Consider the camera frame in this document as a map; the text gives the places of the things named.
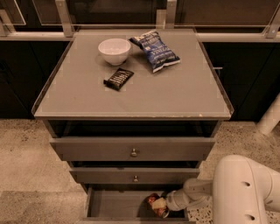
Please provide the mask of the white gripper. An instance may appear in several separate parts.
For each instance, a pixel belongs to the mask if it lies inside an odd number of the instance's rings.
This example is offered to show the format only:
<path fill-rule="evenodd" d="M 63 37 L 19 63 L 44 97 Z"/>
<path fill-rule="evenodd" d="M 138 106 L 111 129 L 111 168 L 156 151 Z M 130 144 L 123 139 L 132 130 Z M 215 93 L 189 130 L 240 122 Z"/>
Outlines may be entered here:
<path fill-rule="evenodd" d="M 167 207 L 171 211 L 180 211 L 186 209 L 190 204 L 190 198 L 185 194 L 183 189 L 169 192 L 166 195 L 166 201 L 164 198 L 155 199 L 151 203 L 153 209 L 161 209 Z"/>

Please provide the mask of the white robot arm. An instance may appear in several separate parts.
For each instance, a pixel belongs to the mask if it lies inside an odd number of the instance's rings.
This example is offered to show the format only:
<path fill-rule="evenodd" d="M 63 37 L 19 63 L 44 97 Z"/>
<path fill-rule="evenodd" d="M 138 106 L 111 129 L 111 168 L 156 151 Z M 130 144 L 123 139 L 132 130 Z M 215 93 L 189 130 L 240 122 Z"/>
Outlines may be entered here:
<path fill-rule="evenodd" d="M 147 202 L 159 217 L 171 211 L 203 207 L 213 200 L 213 224 L 269 224 L 266 213 L 280 211 L 280 172 L 240 156 L 222 158 L 213 179 L 189 178 L 183 187 Z"/>

